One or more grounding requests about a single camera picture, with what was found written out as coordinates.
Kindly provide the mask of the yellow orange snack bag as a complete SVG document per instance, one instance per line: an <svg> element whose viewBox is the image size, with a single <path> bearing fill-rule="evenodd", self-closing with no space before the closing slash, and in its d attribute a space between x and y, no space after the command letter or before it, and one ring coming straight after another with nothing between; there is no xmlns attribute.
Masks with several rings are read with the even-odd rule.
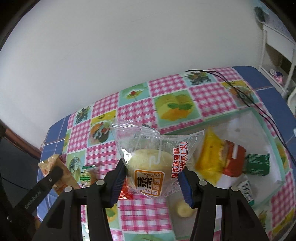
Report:
<svg viewBox="0 0 296 241"><path fill-rule="evenodd" d="M41 161L38 166L44 177L47 176L56 166L63 170L63 176L53 185L53 189L58 195L60 195L67 186L71 186L74 189L81 188L70 173L69 169L62 162L59 154L53 154L47 160Z"/></svg>

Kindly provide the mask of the red gold snack packet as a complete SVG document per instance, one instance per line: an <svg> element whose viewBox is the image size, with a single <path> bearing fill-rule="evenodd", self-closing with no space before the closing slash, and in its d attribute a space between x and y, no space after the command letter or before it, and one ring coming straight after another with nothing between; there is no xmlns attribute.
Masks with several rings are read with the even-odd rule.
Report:
<svg viewBox="0 0 296 241"><path fill-rule="evenodd" d="M121 192L119 194L119 199L122 200L133 200L133 185L130 182L130 178L126 177L123 183Z"/></svg>

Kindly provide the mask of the steamed cake clear packet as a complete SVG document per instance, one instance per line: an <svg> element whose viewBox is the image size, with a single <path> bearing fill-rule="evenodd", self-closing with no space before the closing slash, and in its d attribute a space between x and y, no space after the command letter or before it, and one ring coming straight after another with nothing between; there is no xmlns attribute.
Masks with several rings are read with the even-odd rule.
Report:
<svg viewBox="0 0 296 241"><path fill-rule="evenodd" d="M165 198L180 190L178 177L204 140L204 130L189 135L162 135L148 125L115 120L110 126L127 183L149 198Z"/></svg>

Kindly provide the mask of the green white corn packet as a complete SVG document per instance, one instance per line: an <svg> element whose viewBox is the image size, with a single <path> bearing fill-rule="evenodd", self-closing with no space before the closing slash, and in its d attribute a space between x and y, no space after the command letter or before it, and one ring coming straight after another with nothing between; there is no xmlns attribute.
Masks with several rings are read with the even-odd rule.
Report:
<svg viewBox="0 0 296 241"><path fill-rule="evenodd" d="M237 185L238 189L241 191L245 199L248 201L250 206L255 204L252 188L249 180L244 180Z"/></svg>

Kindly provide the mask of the green clear cookie packet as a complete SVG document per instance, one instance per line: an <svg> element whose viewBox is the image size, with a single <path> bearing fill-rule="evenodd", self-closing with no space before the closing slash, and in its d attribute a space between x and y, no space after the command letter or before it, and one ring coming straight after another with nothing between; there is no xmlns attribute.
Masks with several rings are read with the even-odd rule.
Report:
<svg viewBox="0 0 296 241"><path fill-rule="evenodd" d="M80 176L80 186L82 188L89 187L97 181L96 166L83 166Z"/></svg>

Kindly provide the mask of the round yellow cake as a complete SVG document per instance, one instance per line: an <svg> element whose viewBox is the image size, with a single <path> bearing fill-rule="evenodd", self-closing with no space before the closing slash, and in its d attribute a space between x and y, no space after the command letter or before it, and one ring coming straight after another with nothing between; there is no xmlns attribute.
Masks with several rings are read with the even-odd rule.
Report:
<svg viewBox="0 0 296 241"><path fill-rule="evenodd" d="M178 201L175 209L177 215L181 218L189 218L196 213L196 210L189 207L189 205L184 200Z"/></svg>

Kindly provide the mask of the dark green small packet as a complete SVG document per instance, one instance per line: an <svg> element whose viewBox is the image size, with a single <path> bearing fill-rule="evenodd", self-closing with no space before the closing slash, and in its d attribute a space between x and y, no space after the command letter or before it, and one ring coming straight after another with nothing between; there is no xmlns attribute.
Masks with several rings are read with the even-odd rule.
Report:
<svg viewBox="0 0 296 241"><path fill-rule="evenodd" d="M243 173L266 176L270 172L270 154L249 154L244 159Z"/></svg>

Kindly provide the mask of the yellow jelly packet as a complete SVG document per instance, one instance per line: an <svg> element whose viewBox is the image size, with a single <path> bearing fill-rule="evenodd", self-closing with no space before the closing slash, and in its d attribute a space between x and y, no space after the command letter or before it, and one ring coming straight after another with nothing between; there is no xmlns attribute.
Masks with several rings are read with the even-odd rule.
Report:
<svg viewBox="0 0 296 241"><path fill-rule="evenodd" d="M227 152L227 142L220 139L211 127L207 128L195 170L203 179L216 185L222 176Z"/></svg>

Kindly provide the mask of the red snack packet in tray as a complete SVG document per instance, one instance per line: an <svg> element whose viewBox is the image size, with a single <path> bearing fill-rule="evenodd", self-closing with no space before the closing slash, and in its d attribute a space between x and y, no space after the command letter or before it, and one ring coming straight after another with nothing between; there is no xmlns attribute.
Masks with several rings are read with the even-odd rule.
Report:
<svg viewBox="0 0 296 241"><path fill-rule="evenodd" d="M223 174L229 177L239 177L243 172L246 149L226 140L228 152Z"/></svg>

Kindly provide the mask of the white storage tray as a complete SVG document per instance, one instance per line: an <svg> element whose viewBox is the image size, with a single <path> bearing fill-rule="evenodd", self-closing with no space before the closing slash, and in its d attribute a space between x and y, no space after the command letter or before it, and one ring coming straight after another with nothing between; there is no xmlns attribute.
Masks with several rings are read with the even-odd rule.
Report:
<svg viewBox="0 0 296 241"><path fill-rule="evenodd" d="M213 118L178 130L212 131L225 146L203 142L194 165L178 177L185 202L197 211L191 240L214 238L221 207L221 240L268 240L254 209L284 183L283 164L263 117L254 109Z"/></svg>

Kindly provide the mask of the white shelf unit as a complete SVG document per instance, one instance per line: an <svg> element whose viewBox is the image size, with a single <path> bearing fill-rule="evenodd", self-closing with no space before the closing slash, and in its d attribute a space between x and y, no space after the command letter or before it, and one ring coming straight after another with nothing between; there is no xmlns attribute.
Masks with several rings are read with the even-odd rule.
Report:
<svg viewBox="0 0 296 241"><path fill-rule="evenodd" d="M258 70L286 98L293 86L295 40L282 20L265 3L256 1L254 12L263 30Z"/></svg>

